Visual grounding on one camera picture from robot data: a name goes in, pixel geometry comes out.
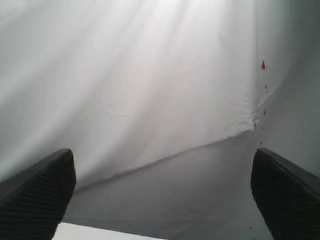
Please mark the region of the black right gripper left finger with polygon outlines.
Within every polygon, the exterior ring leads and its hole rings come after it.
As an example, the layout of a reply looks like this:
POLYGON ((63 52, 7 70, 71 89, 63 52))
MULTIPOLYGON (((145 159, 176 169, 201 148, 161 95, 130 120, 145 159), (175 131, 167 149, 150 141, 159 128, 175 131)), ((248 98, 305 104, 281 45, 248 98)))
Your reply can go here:
POLYGON ((0 184, 0 238, 51 240, 77 183, 73 152, 60 149, 0 184))

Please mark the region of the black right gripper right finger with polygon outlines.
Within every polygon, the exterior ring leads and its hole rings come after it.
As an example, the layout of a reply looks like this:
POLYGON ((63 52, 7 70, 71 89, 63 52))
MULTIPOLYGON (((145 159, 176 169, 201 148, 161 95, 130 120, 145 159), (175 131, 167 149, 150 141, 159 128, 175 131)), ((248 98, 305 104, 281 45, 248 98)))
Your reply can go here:
POLYGON ((259 148, 253 159, 251 192, 275 240, 320 238, 319 177, 259 148))

